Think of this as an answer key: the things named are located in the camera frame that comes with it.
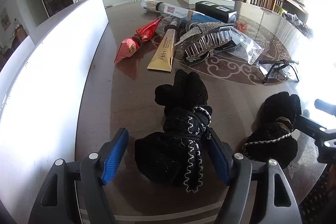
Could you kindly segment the phone case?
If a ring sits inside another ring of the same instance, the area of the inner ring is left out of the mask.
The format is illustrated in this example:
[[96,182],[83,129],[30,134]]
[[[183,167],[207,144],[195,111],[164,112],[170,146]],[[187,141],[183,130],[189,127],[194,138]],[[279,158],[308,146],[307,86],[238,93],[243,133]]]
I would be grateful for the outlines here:
[[230,41],[224,45],[224,52],[245,60],[249,65],[252,65],[262,54],[264,48],[259,46],[253,39],[238,29],[232,24],[214,22],[214,31],[228,31]]

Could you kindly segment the black rectangular box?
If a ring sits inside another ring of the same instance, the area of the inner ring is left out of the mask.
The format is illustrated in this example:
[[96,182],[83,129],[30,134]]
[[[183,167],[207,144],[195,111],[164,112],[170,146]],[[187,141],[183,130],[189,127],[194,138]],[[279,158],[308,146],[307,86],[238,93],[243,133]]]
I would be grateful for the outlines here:
[[234,23],[237,20],[237,12],[235,10],[209,1],[197,2],[195,10],[224,23]]

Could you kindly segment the white storage box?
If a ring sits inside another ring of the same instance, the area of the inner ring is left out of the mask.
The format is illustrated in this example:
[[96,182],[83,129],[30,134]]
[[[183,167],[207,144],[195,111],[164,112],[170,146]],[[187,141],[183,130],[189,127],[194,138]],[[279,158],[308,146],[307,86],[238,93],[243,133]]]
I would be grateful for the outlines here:
[[47,19],[1,71],[1,203],[27,223],[57,159],[72,161],[88,72],[108,25],[102,0],[83,0]]

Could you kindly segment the black knit glove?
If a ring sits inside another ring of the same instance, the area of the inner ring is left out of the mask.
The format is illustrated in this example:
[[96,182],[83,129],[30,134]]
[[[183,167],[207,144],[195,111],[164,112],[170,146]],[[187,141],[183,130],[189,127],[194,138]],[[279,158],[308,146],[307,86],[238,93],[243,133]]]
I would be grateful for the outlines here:
[[287,168],[298,152],[298,143],[291,133],[300,115],[301,102],[297,94],[271,95],[262,103],[256,127],[241,146],[241,153],[254,161],[274,159],[282,169]]
[[203,185],[202,145],[210,137],[213,109],[207,88],[195,72],[175,72],[174,83],[156,87],[164,108],[163,130],[134,142],[138,170],[150,181],[196,193]]

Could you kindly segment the rhinestone hair claw clip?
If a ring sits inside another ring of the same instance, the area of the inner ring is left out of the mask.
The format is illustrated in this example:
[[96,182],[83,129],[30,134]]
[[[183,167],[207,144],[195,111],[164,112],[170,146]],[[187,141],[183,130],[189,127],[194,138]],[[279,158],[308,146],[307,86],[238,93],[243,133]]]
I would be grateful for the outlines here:
[[183,62],[192,67],[217,53],[235,49],[238,43],[234,42],[233,30],[232,24],[199,23],[182,35],[175,46],[182,47]]

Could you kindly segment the cotton swab bundle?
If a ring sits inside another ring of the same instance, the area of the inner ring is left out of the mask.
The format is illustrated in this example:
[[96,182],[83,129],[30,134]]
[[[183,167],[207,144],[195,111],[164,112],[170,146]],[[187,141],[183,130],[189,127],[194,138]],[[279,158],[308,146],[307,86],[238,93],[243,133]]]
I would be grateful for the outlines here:
[[164,12],[165,10],[165,4],[156,0],[143,0],[140,6],[144,10],[151,12]]

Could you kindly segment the wooden railing furniture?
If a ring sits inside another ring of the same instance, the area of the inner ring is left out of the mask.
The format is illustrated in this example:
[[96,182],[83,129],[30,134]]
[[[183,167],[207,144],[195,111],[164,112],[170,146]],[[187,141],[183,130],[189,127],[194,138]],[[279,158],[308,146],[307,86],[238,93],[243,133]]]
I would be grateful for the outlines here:
[[308,12],[295,0],[245,0],[245,2],[273,12],[278,12],[280,15],[282,15],[280,11],[280,8],[282,8],[290,14],[296,14],[303,22],[307,22],[309,17]]

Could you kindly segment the red foil packet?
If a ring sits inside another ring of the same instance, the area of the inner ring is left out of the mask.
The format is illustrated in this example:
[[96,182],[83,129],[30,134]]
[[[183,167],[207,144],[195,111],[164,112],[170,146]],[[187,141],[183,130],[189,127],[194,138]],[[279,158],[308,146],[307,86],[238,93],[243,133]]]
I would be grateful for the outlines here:
[[152,39],[162,19],[163,16],[160,16],[156,20],[136,29],[132,37],[125,38],[117,50],[114,63],[116,64],[125,58],[133,56],[143,43]]

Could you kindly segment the clear glasses black frame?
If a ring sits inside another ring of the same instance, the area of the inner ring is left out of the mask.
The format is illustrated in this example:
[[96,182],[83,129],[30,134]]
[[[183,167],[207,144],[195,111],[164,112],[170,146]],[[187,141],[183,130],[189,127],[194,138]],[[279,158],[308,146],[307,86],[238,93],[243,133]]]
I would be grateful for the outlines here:
[[298,61],[286,59],[259,60],[256,63],[256,67],[264,76],[262,84],[265,85],[271,79],[287,80],[293,79],[293,77],[297,82],[299,82],[298,72],[295,67],[298,64]]

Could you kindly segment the gold cosmetic tube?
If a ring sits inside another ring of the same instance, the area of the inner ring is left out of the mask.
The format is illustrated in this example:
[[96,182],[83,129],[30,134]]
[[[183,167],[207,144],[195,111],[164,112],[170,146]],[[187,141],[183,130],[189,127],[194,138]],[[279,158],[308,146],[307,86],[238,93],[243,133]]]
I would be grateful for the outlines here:
[[170,24],[165,27],[165,34],[147,66],[147,69],[171,72],[174,57],[174,44],[177,41],[180,25],[181,20],[173,18]]

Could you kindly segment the blue white ointment box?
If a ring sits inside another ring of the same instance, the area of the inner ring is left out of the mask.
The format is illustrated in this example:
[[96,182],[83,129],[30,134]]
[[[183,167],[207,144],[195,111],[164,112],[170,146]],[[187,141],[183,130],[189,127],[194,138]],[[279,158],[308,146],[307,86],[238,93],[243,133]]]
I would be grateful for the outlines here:
[[175,6],[175,5],[171,5],[171,4],[168,4],[168,3],[161,3],[159,5],[159,8],[165,14],[175,16],[175,17],[177,17],[181,20],[184,20],[185,22],[188,22],[190,20],[196,20],[197,22],[201,22],[201,23],[204,23],[204,22],[221,23],[220,20],[214,19],[210,16],[206,16],[205,14],[202,14],[200,12],[185,9],[185,8],[178,7],[178,6]]

